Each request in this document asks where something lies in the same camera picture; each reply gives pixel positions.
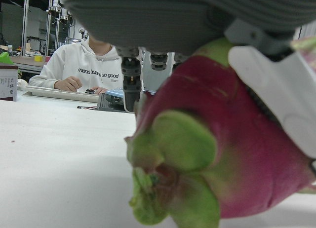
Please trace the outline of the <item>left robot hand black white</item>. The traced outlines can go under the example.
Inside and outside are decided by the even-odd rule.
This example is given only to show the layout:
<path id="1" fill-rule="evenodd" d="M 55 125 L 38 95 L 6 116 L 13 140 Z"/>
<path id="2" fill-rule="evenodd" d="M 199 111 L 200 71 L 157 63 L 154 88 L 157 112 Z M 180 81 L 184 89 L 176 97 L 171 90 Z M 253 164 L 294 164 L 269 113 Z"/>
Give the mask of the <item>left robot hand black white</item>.
<path id="1" fill-rule="evenodd" d="M 122 59 L 136 172 L 316 175 L 316 0 L 61 0 Z"/>

